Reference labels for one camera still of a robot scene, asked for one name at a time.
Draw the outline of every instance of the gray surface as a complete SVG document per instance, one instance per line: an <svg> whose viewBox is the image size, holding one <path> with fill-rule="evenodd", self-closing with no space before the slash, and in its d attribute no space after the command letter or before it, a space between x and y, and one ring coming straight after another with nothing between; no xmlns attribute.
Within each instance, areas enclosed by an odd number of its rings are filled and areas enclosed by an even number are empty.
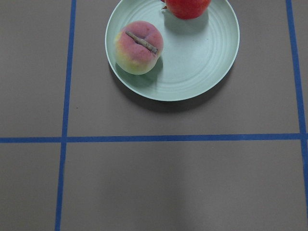
<svg viewBox="0 0 308 231"><path fill-rule="evenodd" d="M307 230L299 141L69 144L66 158L64 231Z"/></svg>
<svg viewBox="0 0 308 231"><path fill-rule="evenodd" d="M59 144L0 144L0 230L51 231Z"/></svg>
<svg viewBox="0 0 308 231"><path fill-rule="evenodd" d="M307 109L308 1L292 2ZM68 136L299 132L285 1L230 0L233 68L176 103L133 93L109 68L117 3L77 1ZM0 1L0 139L61 137L70 4ZM54 230L60 145L0 143L0 230ZM61 221L65 231L306 231L300 140L68 143Z"/></svg>
<svg viewBox="0 0 308 231"><path fill-rule="evenodd" d="M61 136L70 1L0 2L0 137Z"/></svg>

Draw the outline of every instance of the peach stem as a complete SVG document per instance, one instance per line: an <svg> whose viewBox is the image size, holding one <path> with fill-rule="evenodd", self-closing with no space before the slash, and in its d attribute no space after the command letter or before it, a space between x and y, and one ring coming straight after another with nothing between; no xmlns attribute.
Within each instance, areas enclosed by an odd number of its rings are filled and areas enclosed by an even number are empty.
<svg viewBox="0 0 308 231"><path fill-rule="evenodd" d="M157 54L158 49L155 46L153 46L151 43L145 41L144 39L141 39L140 37L134 35L130 31L125 31L125 33L128 36L130 36L136 43L144 46L146 49L148 49L149 51L153 52L154 54Z"/></svg>

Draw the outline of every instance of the pink and yellow peach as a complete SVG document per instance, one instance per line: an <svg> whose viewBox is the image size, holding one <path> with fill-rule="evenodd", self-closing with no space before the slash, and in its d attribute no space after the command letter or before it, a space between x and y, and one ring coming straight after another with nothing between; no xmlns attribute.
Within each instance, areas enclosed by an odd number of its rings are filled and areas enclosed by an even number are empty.
<svg viewBox="0 0 308 231"><path fill-rule="evenodd" d="M142 75L155 66L164 42L154 25L135 21L121 29L115 38L115 47L117 64L128 73Z"/></svg>

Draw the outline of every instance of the round plate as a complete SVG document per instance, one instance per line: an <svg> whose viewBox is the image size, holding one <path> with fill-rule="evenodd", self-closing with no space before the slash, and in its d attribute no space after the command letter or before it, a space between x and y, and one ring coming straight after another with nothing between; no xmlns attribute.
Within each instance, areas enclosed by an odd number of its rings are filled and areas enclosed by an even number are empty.
<svg viewBox="0 0 308 231"><path fill-rule="evenodd" d="M115 75L134 92L159 101L179 101L215 86L231 68L240 42L236 15L227 0L212 0L198 18L181 20L160 0L121 0L110 16L105 48ZM164 49L155 67L131 75L115 60L114 39L128 23L144 20L162 34Z"/></svg>

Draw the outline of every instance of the blue line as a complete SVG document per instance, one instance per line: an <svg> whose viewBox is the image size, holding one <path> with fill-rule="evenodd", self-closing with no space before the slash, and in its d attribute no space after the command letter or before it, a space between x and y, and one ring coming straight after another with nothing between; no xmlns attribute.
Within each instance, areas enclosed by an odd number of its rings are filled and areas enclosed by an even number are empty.
<svg viewBox="0 0 308 231"><path fill-rule="evenodd" d="M297 42L296 42L296 32L295 32L295 25L294 25L292 1L286 0L285 2L286 2L286 8L287 8L289 34L290 34L290 42L291 42L291 50L292 50L297 111L298 111L298 122L299 122L299 131L301 134L301 149L302 149L303 171L304 171L304 182L305 182L305 193L306 193L306 206L307 206L307 216L308 216L308 149L307 149L307 132L306 132L304 99L303 99L300 67L299 67L299 58L298 58L298 49L297 49Z"/></svg>
<svg viewBox="0 0 308 231"><path fill-rule="evenodd" d="M290 134L229 134L229 135L165 135L165 136L92 136L67 137L67 142L154 142L154 141L269 141L299 140L298 133Z"/></svg>
<svg viewBox="0 0 308 231"><path fill-rule="evenodd" d="M0 143L60 143L61 137L8 137L0 138Z"/></svg>
<svg viewBox="0 0 308 231"><path fill-rule="evenodd" d="M68 51L67 51L67 63L66 63L66 80L65 80L65 92L64 92L61 153L60 153L60 164L59 164L56 218L55 218L55 228L54 228L55 231L60 231L61 229L61 214L62 214L63 186L64 186L64 167L65 167L65 158L66 158L66 140L67 140L67 127L68 127L69 99L70 99L71 77L72 77L75 17L76 17L76 0L72 0L70 26L69 26Z"/></svg>

